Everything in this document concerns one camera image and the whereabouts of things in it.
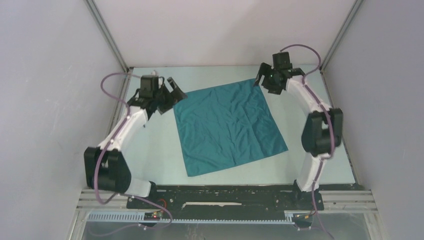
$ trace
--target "purple cable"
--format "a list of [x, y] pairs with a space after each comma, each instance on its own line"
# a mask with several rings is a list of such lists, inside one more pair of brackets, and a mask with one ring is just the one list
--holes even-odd
[[[105, 205], [105, 204], [109, 203], [118, 193], [115, 192], [106, 201], [103, 201], [103, 199], [100, 197], [100, 193], [99, 193], [99, 170], [100, 170], [100, 165], [101, 165], [103, 156], [105, 155], [108, 147], [111, 145], [111, 140], [114, 140], [115, 139], [115, 137], [118, 135], [118, 133], [121, 131], [121, 129], [124, 127], [125, 123], [127, 122], [127, 120], [128, 120], [127, 117], [130, 116], [130, 114], [131, 114], [131, 112], [130, 112], [130, 106], [125, 102], [124, 99], [121, 99], [119, 97], [116, 97], [116, 96], [108, 93], [105, 90], [105, 88], [103, 87], [103, 84], [105, 83], [105, 80], [107, 78], [109, 78], [111, 76], [115, 76], [115, 75], [126, 75], [126, 76], [135, 77], [135, 78], [140, 78], [140, 76], [134, 75], [134, 74], [128, 74], [128, 73], [125, 73], [125, 72], [115, 72], [115, 73], [111, 73], [111, 74], [105, 76], [101, 80], [101, 83], [100, 83], [100, 88], [101, 88], [101, 90], [103, 91], [104, 94], [106, 94], [108, 97], [110, 97], [110, 98], [112, 98], [114, 100], [117, 100], [118, 102], [122, 103], [126, 107], [126, 117], [123, 119], [122, 123], [118, 126], [118, 128], [116, 129], [116, 131], [112, 134], [112, 137], [106, 143], [106, 146], [104, 146], [103, 150], [100, 152], [100, 155], [98, 156], [98, 159], [97, 159], [97, 162], [96, 162], [96, 165], [95, 165], [95, 170], [94, 170], [94, 192], [95, 192], [95, 198], [97, 199], [97, 201], [101, 205]], [[148, 204], [150, 204], [152, 206], [155, 206], [155, 207], [163, 210], [164, 212], [166, 212], [169, 215], [170, 221], [166, 225], [161, 226], [161, 227], [143, 226], [144, 228], [149, 228], [149, 229], [163, 229], [163, 228], [168, 227], [172, 223], [172, 221], [173, 221], [172, 214], [165, 207], [163, 207], [161, 205], [158, 205], [158, 204], [156, 204], [156, 203], [154, 203], [152, 201], [149, 201], [147, 199], [144, 199], [142, 197], [139, 197], [139, 196], [131, 196], [131, 195], [127, 195], [127, 194], [123, 194], [123, 196], [130, 197], [130, 198], [134, 197], [134, 198], [136, 198], [138, 200], [141, 200], [141, 201], [143, 201], [145, 203], [148, 203]], [[129, 228], [129, 227], [135, 227], [135, 226], [142, 226], [142, 225], [141, 224], [138, 224], [138, 223], [136, 223], [136, 224], [129, 224], [129, 225], [126, 225], [124, 227], [118, 228], [118, 229], [116, 229], [116, 230], [114, 230], [112, 232], [105, 233], [105, 234], [95, 234], [95, 233], [92, 233], [90, 230], [89, 230], [89, 232], [90, 232], [90, 234], [92, 234], [95, 237], [104, 237], [104, 236], [112, 235], [112, 234], [114, 234], [116, 232], [119, 232], [119, 231], [121, 231], [123, 229]]]
[[334, 131], [333, 131], [333, 124], [331, 122], [331, 117], [330, 117], [329, 113], [327, 112], [326, 108], [323, 106], [323, 104], [321, 103], [321, 101], [318, 98], [318, 96], [314, 93], [314, 91], [312, 91], [312, 89], [305, 82], [305, 78], [306, 78], [307, 75], [309, 75], [309, 74], [317, 71], [320, 68], [320, 66], [321, 66], [321, 56], [320, 56], [320, 54], [315, 49], [313, 49], [310, 46], [304, 45], [304, 44], [292, 44], [292, 45], [288, 45], [288, 46], [284, 47], [283, 49], [281, 49], [280, 52], [282, 52], [282, 51], [284, 51], [284, 50], [286, 50], [288, 48], [291, 48], [291, 47], [303, 47], [303, 48], [307, 48], [307, 49], [311, 50], [313, 53], [315, 53], [315, 55], [318, 57], [318, 65], [316, 65], [316, 67], [313, 70], [307, 72], [302, 77], [302, 84], [305, 87], [305, 89], [309, 92], [309, 94], [313, 97], [313, 99], [315, 99], [316, 103], [319, 105], [319, 107], [322, 109], [322, 111], [325, 114], [325, 118], [326, 118], [327, 124], [328, 124], [328, 130], [330, 132], [330, 145], [331, 145], [331, 147], [330, 147], [330, 154], [329, 154], [329, 156], [328, 157], [321, 158], [319, 160], [318, 171], [316, 172], [316, 176], [313, 179], [312, 189], [311, 189], [311, 192], [312, 192], [312, 205], [313, 205], [313, 209], [315, 210], [315, 213], [316, 213], [316, 218], [318, 219], [319, 224], [321, 226], [321, 230], [323, 232], [327, 233], [328, 236], [330, 236], [330, 238], [334, 240], [335, 238], [333, 237], [333, 235], [331, 235], [331, 233], [329, 233], [326, 230], [326, 228], [324, 227], [323, 222], [321, 221], [320, 214], [318, 213], [317, 203], [315, 202], [315, 194], [314, 194], [315, 185], [316, 185], [316, 183], [318, 181], [318, 178], [320, 177], [321, 171], [323, 169], [324, 160], [331, 159], [333, 157], [334, 150], [336, 148], [336, 143], [335, 143], [335, 138], [334, 138]]

